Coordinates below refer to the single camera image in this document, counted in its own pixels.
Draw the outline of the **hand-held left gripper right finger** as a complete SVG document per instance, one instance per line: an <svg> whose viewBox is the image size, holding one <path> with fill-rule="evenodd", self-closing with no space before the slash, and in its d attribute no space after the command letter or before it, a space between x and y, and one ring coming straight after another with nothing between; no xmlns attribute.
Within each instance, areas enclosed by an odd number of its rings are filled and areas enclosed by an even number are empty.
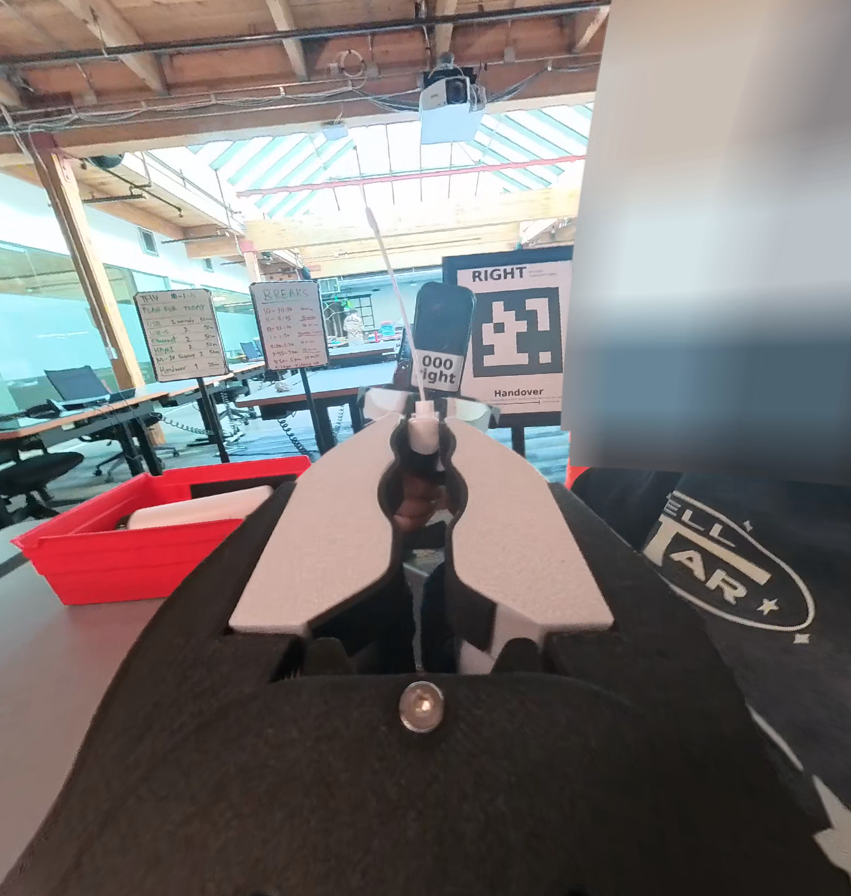
<svg viewBox="0 0 851 896"><path fill-rule="evenodd" d="M600 633L613 613L549 483L461 420L446 423L446 610L462 674L491 672L511 641Z"/></svg>

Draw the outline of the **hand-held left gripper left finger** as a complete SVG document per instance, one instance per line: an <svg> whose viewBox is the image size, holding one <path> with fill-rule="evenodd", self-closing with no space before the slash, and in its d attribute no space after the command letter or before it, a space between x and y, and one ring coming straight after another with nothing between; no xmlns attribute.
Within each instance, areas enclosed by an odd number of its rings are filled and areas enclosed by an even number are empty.
<svg viewBox="0 0 851 896"><path fill-rule="evenodd" d="M391 568L379 487L395 461L390 413L300 476L230 616L239 633L306 635Z"/></svg>

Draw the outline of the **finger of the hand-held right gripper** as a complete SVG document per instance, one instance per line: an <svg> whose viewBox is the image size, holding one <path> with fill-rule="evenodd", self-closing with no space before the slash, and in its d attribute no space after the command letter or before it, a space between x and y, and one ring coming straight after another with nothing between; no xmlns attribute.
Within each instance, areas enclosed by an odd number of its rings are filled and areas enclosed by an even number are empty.
<svg viewBox="0 0 851 896"><path fill-rule="evenodd" d="M406 419L416 409L416 394L387 387L360 388L359 409L364 420L392 415Z"/></svg>
<svg viewBox="0 0 851 896"><path fill-rule="evenodd" d="M499 422L499 409L473 399L441 398L440 416L447 427L457 423L475 429L490 429Z"/></svg>

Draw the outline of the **thin white rod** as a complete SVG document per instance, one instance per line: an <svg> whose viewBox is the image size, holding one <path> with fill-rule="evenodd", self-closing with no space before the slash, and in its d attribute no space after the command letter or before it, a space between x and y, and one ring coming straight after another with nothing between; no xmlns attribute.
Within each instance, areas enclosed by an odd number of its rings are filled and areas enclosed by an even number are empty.
<svg viewBox="0 0 851 896"><path fill-rule="evenodd" d="M385 246L384 238L379 229L375 213L368 201L364 199L364 213L370 230L373 233L380 255L391 281L394 295L397 299L401 320L407 337L411 359L411 368L417 387L416 409L408 421L409 459L405 461L404 470L416 472L418 475L428 478L425 473L425 461L414 462L413 456L421 458L430 457L437 452L439 446L439 418L431 399L426 398L424 382L419 364L419 353L413 340L412 328L404 299L399 290L396 274L392 267Z"/></svg>

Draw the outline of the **red plastic storage bin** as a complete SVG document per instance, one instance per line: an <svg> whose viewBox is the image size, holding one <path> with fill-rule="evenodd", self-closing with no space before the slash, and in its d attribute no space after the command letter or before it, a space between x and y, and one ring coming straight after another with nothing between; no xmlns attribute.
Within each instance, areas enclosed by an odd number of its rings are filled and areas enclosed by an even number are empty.
<svg viewBox="0 0 851 896"><path fill-rule="evenodd" d="M145 473L40 523L11 543L65 606L164 599L245 520L128 531L141 508L294 482L306 458L271 458Z"/></svg>

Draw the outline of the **person's right hand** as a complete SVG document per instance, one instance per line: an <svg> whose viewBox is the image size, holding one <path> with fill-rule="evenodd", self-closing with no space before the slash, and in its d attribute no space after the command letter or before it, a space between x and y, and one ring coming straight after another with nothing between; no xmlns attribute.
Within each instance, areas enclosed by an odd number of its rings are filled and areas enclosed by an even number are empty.
<svg viewBox="0 0 851 896"><path fill-rule="evenodd" d="M393 520L401 532L409 534L423 529L437 512L445 509L445 488L441 482L409 470L402 471L400 481L401 500Z"/></svg>

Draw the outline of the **black framed marker sign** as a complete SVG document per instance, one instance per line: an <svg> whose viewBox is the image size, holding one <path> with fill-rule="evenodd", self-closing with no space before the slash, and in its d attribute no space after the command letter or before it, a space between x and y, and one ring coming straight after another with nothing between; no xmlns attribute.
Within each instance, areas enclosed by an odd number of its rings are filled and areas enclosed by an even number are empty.
<svg viewBox="0 0 851 896"><path fill-rule="evenodd" d="M528 428L560 423L572 256L546 245L442 260L443 281L475 297L459 395L498 412L517 454Z"/></svg>

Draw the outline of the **wooden office desk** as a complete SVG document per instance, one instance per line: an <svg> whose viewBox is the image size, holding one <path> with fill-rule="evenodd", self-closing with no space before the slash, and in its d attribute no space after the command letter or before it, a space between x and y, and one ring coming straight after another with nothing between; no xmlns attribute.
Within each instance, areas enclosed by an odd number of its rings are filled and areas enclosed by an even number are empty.
<svg viewBox="0 0 851 896"><path fill-rule="evenodd" d="M364 427L361 395L365 390L388 385L392 378L390 364L371 364L315 372L304 380L296 377L286 391L276 384L237 400L239 409L256 409L262 420L276 420L284 433L289 433L287 417L307 411L314 430L316 451L325 454L337 444L341 428L330 418L330 408L345 408L342 420L348 420L353 433Z"/></svg>
<svg viewBox="0 0 851 896"><path fill-rule="evenodd" d="M233 383L244 384L262 371L262 364L244 364L228 375L138 387L132 397L72 412L62 410L57 417L49 419L5 420L0 424L0 455L20 451L26 442L37 442L47 450L63 442L114 430L132 476L143 472L161 476L164 471L161 459L151 443L149 429L143 424L153 414L153 405L169 407L191 399L209 400L213 392L223 391Z"/></svg>

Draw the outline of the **handwritten whiteboard sign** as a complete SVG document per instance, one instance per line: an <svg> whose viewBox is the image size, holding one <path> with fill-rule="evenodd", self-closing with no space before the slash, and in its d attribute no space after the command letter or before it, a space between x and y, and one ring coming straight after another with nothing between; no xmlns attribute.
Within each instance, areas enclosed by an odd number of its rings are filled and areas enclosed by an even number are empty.
<svg viewBox="0 0 851 896"><path fill-rule="evenodd" d="M250 296L269 371L301 370L329 364L316 281L253 283Z"/></svg>
<svg viewBox="0 0 851 896"><path fill-rule="evenodd" d="M157 382L230 375L209 290L139 292L133 303Z"/></svg>

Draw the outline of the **white ceiling projector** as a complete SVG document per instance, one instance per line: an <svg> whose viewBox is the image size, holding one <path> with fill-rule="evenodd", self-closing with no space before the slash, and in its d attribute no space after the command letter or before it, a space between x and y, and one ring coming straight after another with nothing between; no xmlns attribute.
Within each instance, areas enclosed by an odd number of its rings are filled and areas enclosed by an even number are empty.
<svg viewBox="0 0 851 896"><path fill-rule="evenodd" d="M445 65L425 73L419 94L421 145L473 140L486 107L476 68Z"/></svg>

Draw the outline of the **wooden support post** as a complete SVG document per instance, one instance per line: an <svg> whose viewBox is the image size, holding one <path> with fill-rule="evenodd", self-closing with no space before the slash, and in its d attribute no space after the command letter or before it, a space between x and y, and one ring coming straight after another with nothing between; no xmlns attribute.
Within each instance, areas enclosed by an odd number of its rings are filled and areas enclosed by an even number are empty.
<svg viewBox="0 0 851 896"><path fill-rule="evenodd" d="M26 146L71 255L118 387L144 386L147 381L92 239L72 162L49 134L29 137Z"/></svg>

